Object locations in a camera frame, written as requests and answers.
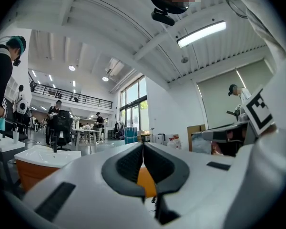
ceiling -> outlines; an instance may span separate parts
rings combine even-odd
[[[82,85],[80,83],[75,82],[75,87],[73,87],[73,82],[68,81],[66,79],[62,79],[58,76],[51,75],[52,80],[50,80],[49,75],[43,72],[39,72],[34,70],[36,77],[34,76],[32,70],[29,70],[29,74],[31,75],[34,82],[38,83],[39,81],[42,85],[53,87],[53,84],[56,88],[63,89],[69,92],[73,92],[75,89],[76,93],[80,94],[82,90]]]
[[[240,0],[233,1],[245,9]],[[115,58],[126,65],[107,85],[115,89],[132,68],[168,89],[170,82],[266,47],[225,0],[191,4],[187,12],[171,15],[172,27],[153,21],[153,9],[150,0],[20,0],[11,13],[16,12],[19,27],[33,29],[29,63],[78,65],[85,74],[103,76]],[[219,21],[226,22],[226,30],[178,47],[178,38]]]
[[[51,104],[48,102],[43,102],[43,101],[39,101],[39,100],[32,98],[30,107],[35,108],[36,111],[47,113],[49,108],[51,107]],[[63,104],[61,106],[61,109],[66,110],[66,111],[70,111],[73,116],[80,117],[80,119],[89,119],[91,117],[91,115],[93,115],[91,120],[97,119],[96,113],[93,111],[87,111],[87,110],[82,110],[82,109],[78,109],[78,108],[69,108],[69,107],[64,106]],[[99,111],[99,112],[101,113],[101,116],[104,119],[110,115],[108,113],[102,113],[101,111]]]

fluorescent light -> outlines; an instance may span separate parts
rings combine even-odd
[[[199,40],[205,36],[211,35],[215,32],[222,31],[225,29],[226,29],[226,23],[224,21],[221,21],[221,22],[209,25],[206,28],[202,28],[198,31],[195,31],[191,34],[188,34],[185,37],[180,38],[177,41],[177,43],[178,43],[179,47],[183,48],[186,45],[188,45],[188,44],[190,44],[196,40]]]
[[[239,74],[239,72],[238,72],[237,70],[236,70],[236,73],[238,74],[238,76],[239,76],[240,80],[242,81],[242,83],[243,83],[243,85],[244,85],[244,88],[246,88],[246,85],[245,85],[245,83],[244,83],[244,81],[243,81],[242,77],[240,76],[240,74]]]
[[[200,91],[200,89],[199,89],[199,86],[197,85],[197,87],[198,87],[198,90],[199,90],[200,96],[201,96],[201,98],[202,98],[202,95],[201,95],[201,91]]]

cable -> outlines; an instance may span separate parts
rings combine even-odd
[[[229,5],[229,7],[233,10],[233,12],[234,12],[238,17],[243,18],[243,19],[248,19],[247,16],[243,15],[243,14],[245,14],[245,12],[242,11],[235,3],[233,3],[233,2],[230,1],[230,0],[225,0],[225,1],[226,1],[226,3]],[[234,10],[234,9],[232,8],[232,6],[231,6],[230,3],[232,3],[232,4],[233,4],[238,10],[240,10],[243,14],[240,14],[240,13],[238,13],[236,10]]]

balcony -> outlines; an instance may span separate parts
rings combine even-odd
[[[31,83],[31,92],[44,95],[44,96],[50,96],[54,97],[56,99],[62,99],[67,100],[79,104],[87,104],[94,107],[102,107],[106,109],[112,108],[112,102],[108,100],[103,100],[100,98],[94,98],[82,94],[76,94],[72,93],[66,90],[62,90],[59,88],[53,88],[50,86],[45,86],[41,84]]]

window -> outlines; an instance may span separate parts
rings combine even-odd
[[[127,127],[149,130],[145,76],[121,91],[120,120]]]
[[[137,100],[139,98],[138,83],[132,85],[129,88],[127,87],[126,92],[127,92],[127,104],[133,102],[134,100]]]
[[[145,77],[139,80],[139,87],[140,87],[140,97],[146,95],[146,79]]]

